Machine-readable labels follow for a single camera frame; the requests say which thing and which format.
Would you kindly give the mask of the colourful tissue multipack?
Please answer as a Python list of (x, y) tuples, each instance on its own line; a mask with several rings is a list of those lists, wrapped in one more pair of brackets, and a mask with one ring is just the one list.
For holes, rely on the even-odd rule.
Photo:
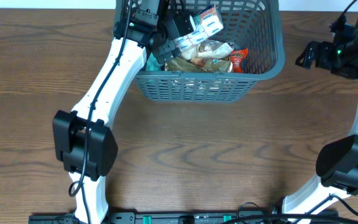
[(173, 40), (175, 47), (181, 52), (202, 43), (224, 28), (221, 14), (215, 4), (211, 4), (197, 13), (192, 20), (195, 30)]

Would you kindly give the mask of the beige snack pouch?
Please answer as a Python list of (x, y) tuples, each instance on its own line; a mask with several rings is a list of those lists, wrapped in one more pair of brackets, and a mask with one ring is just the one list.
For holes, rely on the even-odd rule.
[(227, 57), (233, 50), (233, 47), (227, 42), (207, 39), (194, 47), (186, 49), (181, 53), (180, 58), (183, 60), (193, 58), (222, 59)]

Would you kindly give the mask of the white green tissue packet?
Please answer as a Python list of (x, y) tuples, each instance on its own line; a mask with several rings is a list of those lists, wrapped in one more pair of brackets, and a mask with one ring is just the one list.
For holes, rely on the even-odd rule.
[(147, 59), (145, 70), (148, 72), (162, 71), (164, 65), (164, 63), (159, 63), (153, 54), (150, 54), (149, 58)]

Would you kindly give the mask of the gold foil bag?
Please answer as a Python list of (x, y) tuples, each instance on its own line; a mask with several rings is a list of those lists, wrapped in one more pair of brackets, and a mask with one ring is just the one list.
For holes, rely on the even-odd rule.
[(169, 60), (165, 64), (165, 71), (193, 72), (193, 73), (231, 73), (234, 70), (230, 60), (193, 58), (185, 60), (181, 57)]

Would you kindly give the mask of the red spaghetti packet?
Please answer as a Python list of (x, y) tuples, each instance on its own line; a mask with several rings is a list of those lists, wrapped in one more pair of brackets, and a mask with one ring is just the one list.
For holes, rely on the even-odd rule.
[(234, 73), (243, 73), (242, 62), (247, 57), (248, 49), (233, 50), (229, 54), (229, 59), (232, 62)]

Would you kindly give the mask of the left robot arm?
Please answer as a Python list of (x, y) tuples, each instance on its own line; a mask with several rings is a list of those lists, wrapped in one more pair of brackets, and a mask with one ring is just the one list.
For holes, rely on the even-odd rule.
[(201, 22), (183, 1), (118, 1), (116, 8), (102, 69), (71, 111), (59, 110), (53, 118), (56, 157), (72, 179), (68, 194), (76, 199), (72, 223), (107, 220), (105, 181), (117, 156), (112, 126), (121, 101), (148, 55), (159, 63), (178, 57), (179, 38)]

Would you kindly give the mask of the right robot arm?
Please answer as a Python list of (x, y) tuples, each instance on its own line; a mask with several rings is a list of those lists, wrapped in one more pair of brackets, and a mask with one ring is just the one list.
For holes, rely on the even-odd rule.
[[(329, 26), (332, 42), (310, 42), (296, 59), (296, 65), (312, 65), (333, 75), (358, 79), (358, 18), (347, 24), (343, 12)], [(358, 195), (358, 101), (356, 115), (347, 137), (325, 145), (316, 161), (316, 173), (294, 194), (287, 195), (277, 207), (276, 221), (311, 223), (335, 202)]]

